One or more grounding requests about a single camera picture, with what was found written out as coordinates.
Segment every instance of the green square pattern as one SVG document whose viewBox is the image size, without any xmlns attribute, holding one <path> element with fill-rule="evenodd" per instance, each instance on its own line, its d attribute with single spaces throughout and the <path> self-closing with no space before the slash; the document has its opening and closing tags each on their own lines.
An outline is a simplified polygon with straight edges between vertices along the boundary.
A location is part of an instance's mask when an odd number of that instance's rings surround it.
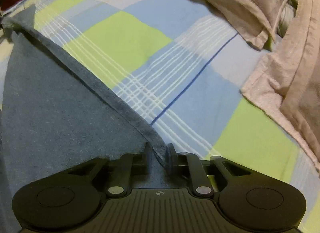
<svg viewBox="0 0 320 233">
<path fill-rule="evenodd" d="M 298 155 L 298 146 L 281 128 L 245 99 L 241 99 L 213 149 L 227 159 L 287 183 Z"/>
<path fill-rule="evenodd" d="M 37 8 L 39 11 L 35 15 L 34 28 L 40 31 L 41 27 L 48 24 L 52 19 L 82 1 L 84 0 L 55 0 L 47 6 L 39 4 L 39 8 Z"/>
<path fill-rule="evenodd" d="M 317 201 L 313 206 L 307 221 L 302 226 L 300 226 L 300 230 L 302 230 L 303 233 L 320 232 L 319 214 L 320 214 L 320 190 L 318 193 Z"/>
<path fill-rule="evenodd" d="M 171 41 L 161 31 L 119 11 L 63 48 L 112 89 Z"/>
</svg>

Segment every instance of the bed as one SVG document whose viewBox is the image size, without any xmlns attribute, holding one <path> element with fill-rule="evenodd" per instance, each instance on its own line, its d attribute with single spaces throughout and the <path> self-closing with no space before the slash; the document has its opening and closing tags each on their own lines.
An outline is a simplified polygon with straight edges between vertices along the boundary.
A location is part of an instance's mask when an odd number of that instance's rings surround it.
<svg viewBox="0 0 320 233">
<path fill-rule="evenodd" d="M 204 0 L 27 0 L 13 14 L 31 5 L 33 27 L 112 89 L 165 143 L 290 183 L 307 200 L 300 230 L 320 232 L 314 165 L 239 92 L 267 51 L 250 48 Z M 3 88 L 12 47 L 0 46 L 8 51 L 0 64 Z M 12 173 L 23 175 L 19 168 Z M 24 184 L 9 180 L 11 195 Z"/>
</svg>

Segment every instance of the ribbed plastic surface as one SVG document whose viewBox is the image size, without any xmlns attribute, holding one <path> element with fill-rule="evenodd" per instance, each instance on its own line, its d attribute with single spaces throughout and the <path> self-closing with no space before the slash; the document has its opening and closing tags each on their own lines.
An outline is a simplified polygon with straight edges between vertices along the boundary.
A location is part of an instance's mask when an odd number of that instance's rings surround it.
<svg viewBox="0 0 320 233">
<path fill-rule="evenodd" d="M 226 221 L 212 201 L 187 189 L 133 189 L 110 199 L 93 220 L 69 233 L 245 233 Z"/>
</svg>

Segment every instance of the crosshair symbol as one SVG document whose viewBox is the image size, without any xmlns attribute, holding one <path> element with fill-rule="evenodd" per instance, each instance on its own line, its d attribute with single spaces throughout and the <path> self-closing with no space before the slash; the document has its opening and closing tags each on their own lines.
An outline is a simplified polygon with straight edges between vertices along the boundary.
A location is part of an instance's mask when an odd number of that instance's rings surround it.
<svg viewBox="0 0 320 233">
<path fill-rule="evenodd" d="M 158 196 L 161 196 L 161 195 L 164 194 L 164 192 L 163 192 L 163 191 L 157 191 L 156 194 L 157 194 Z"/>
</svg>

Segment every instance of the metal screw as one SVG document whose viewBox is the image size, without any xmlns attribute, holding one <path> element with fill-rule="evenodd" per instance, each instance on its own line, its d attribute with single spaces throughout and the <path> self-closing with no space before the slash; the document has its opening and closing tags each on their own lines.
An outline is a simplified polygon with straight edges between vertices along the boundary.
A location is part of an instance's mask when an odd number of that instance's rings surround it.
<svg viewBox="0 0 320 233">
<path fill-rule="evenodd" d="M 120 194 L 124 192 L 124 189 L 120 186 L 113 186 L 108 188 L 108 192 L 111 194 Z"/>
<path fill-rule="evenodd" d="M 206 186 L 200 186 L 196 188 L 196 192 L 199 194 L 209 194 L 211 192 L 211 189 Z"/>
</svg>

